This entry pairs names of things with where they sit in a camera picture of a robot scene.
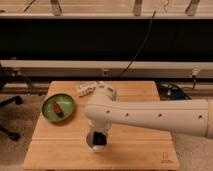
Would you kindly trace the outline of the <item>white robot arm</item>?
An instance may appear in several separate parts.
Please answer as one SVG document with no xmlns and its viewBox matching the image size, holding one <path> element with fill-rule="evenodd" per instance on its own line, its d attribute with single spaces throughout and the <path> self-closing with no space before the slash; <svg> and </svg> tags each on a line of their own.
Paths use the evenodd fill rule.
<svg viewBox="0 0 213 171">
<path fill-rule="evenodd" d="M 213 100 L 120 102 L 116 95 L 110 84 L 96 86 L 85 105 L 93 131 L 124 124 L 213 139 Z"/>
</svg>

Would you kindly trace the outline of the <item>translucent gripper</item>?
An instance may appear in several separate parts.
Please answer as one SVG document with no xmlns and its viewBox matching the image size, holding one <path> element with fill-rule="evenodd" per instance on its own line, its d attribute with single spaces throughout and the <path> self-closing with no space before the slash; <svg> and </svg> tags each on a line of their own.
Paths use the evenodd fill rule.
<svg viewBox="0 0 213 171">
<path fill-rule="evenodd" d="M 110 129 L 110 125 L 106 124 L 103 126 L 91 125 L 90 126 L 90 134 L 93 135 L 95 132 L 102 133 L 105 136 L 108 136 L 108 131 Z"/>
</svg>

